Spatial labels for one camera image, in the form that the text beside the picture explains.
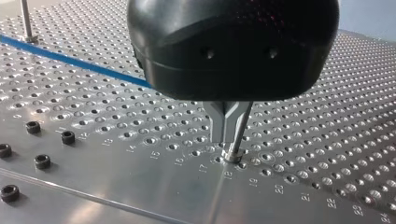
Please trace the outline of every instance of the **blue hose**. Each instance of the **blue hose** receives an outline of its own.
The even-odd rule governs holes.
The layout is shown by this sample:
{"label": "blue hose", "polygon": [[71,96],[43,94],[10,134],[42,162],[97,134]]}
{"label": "blue hose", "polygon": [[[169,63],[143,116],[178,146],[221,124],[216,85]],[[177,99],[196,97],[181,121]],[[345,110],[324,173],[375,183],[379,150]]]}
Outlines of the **blue hose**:
{"label": "blue hose", "polygon": [[88,69],[88,70],[91,70],[96,73],[100,73],[100,74],[108,76],[108,77],[114,77],[116,79],[131,82],[131,83],[134,83],[134,84],[142,86],[142,87],[151,88],[149,83],[143,79],[124,75],[122,73],[98,66],[96,64],[86,63],[80,59],[71,58],[71,57],[68,57],[68,56],[65,56],[65,55],[62,55],[59,53],[51,52],[46,49],[41,49],[34,45],[21,42],[19,40],[7,37],[5,35],[0,34],[0,42],[8,44],[14,48],[23,49],[23,50],[29,51],[33,54],[44,56],[46,58],[50,58],[50,59],[53,59],[53,60],[56,60],[59,62],[73,64],[74,66],[77,66],[77,67],[80,67],[83,69]]}

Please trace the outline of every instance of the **metal post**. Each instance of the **metal post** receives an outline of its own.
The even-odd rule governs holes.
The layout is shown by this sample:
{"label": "metal post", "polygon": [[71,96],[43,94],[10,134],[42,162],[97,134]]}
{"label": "metal post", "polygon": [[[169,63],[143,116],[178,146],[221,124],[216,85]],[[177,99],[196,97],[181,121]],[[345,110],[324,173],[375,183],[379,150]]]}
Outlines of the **metal post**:
{"label": "metal post", "polygon": [[23,16],[23,25],[25,31],[24,40],[28,43],[33,43],[37,41],[37,36],[32,36],[32,27],[30,25],[29,18],[29,7],[27,6],[27,0],[21,0],[21,11]]}
{"label": "metal post", "polygon": [[229,162],[239,162],[242,159],[243,151],[239,149],[242,142],[242,137],[244,136],[244,131],[247,127],[248,116],[251,111],[251,107],[253,106],[253,102],[249,103],[247,111],[242,115],[242,118],[238,120],[237,131],[235,134],[235,140],[231,143],[228,151],[224,149],[221,153],[221,156],[224,160]]}

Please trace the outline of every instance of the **black robot head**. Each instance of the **black robot head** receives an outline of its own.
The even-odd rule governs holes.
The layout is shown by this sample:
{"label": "black robot head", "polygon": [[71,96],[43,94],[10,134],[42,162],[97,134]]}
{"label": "black robot head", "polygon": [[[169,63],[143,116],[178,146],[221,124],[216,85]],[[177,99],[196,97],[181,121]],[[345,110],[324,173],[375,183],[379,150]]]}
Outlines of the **black robot head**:
{"label": "black robot head", "polygon": [[266,101],[307,91],[338,27],[337,0],[129,0],[136,59],[181,100]]}

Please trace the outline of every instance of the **perforated aluminum plate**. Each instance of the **perforated aluminum plate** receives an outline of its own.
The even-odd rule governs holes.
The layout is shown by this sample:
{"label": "perforated aluminum plate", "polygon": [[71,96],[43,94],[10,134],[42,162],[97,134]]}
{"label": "perforated aluminum plate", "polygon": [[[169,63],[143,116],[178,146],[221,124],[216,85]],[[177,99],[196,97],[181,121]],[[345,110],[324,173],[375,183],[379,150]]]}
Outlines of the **perforated aluminum plate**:
{"label": "perforated aluminum plate", "polygon": [[[143,77],[125,8],[123,0],[66,1],[33,11],[33,30],[42,48]],[[0,22],[0,32],[22,35],[21,18]],[[201,103],[3,44],[0,143],[14,153],[0,160],[8,176],[0,184],[12,177],[166,222],[396,222],[395,56],[390,43],[341,31],[310,91],[254,104],[246,155],[232,165],[208,141]],[[41,134],[26,132],[30,120],[41,123]],[[65,130],[76,134],[73,146],[62,144]],[[49,170],[35,169],[39,154],[51,157]],[[33,196],[29,203],[57,209]],[[10,216],[9,206],[0,203],[1,217]],[[19,223],[43,215],[13,209],[13,216],[29,214],[15,215]],[[125,218],[110,214],[98,212],[96,223]]]}

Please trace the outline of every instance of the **black nut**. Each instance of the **black nut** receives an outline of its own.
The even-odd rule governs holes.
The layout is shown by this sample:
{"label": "black nut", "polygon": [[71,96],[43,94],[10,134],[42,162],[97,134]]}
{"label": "black nut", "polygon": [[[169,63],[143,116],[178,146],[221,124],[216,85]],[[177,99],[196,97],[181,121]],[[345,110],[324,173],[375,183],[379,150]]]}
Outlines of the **black nut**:
{"label": "black nut", "polygon": [[9,144],[0,144],[0,158],[10,157],[12,149]]}
{"label": "black nut", "polygon": [[28,133],[39,133],[41,132],[40,123],[37,121],[29,121],[26,123],[26,130]]}
{"label": "black nut", "polygon": [[65,131],[62,132],[62,142],[65,145],[71,145],[76,141],[76,137],[73,132]]}
{"label": "black nut", "polygon": [[20,198],[20,189],[15,185],[7,185],[1,189],[1,200],[5,203],[12,203]]}
{"label": "black nut", "polygon": [[50,168],[50,157],[47,155],[38,155],[35,157],[35,168],[44,170]]}

